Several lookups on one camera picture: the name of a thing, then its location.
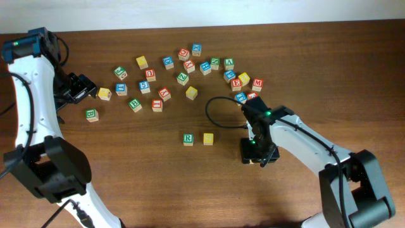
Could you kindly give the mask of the green R block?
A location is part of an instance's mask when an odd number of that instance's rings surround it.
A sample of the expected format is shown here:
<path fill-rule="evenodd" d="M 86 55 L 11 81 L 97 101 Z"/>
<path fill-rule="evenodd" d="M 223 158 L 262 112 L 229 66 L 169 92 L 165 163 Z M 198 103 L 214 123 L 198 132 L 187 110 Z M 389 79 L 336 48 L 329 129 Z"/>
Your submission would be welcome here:
<path fill-rule="evenodd" d="M 184 144 L 184 146 L 193 146 L 194 145 L 194 135 L 193 134 L 184 134 L 183 135 L 183 144 Z"/>

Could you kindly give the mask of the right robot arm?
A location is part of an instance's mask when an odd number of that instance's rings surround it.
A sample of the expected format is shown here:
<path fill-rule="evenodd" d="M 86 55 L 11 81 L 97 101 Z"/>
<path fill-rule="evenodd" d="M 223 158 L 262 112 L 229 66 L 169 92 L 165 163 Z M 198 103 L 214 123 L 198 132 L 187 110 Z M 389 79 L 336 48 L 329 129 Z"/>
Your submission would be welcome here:
<path fill-rule="evenodd" d="M 265 167 L 277 161 L 279 149 L 294 155 L 320 182 L 322 211 L 299 227 L 375 227 L 396 214 L 377 157 L 352 152 L 310 129 L 290 109 L 271 109 L 259 97 L 241 108 L 248 137 L 240 141 L 244 164 Z"/>

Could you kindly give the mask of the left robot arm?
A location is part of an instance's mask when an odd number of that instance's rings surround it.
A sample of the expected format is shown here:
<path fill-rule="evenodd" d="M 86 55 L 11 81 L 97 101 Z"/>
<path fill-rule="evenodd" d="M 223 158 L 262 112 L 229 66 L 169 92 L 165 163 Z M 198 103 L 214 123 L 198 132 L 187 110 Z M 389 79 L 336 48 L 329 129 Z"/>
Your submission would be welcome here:
<path fill-rule="evenodd" d="M 5 172 L 36 198 L 67 210 L 82 227 L 123 227 L 93 188 L 87 157 L 61 133 L 57 112 L 98 91 L 85 75 L 63 71 L 61 42 L 44 27 L 4 42 L 1 55 L 13 78 L 18 114 L 15 149 L 3 157 Z"/>

